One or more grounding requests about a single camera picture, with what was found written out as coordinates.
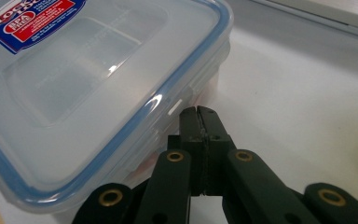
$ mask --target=plastic container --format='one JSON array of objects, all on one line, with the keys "label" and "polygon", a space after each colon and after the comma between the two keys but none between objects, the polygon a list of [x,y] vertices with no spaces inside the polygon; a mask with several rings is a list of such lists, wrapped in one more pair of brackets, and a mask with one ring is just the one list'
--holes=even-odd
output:
[{"label": "plastic container", "polygon": [[125,182],[229,51],[209,0],[0,1],[0,189],[51,213]]}]

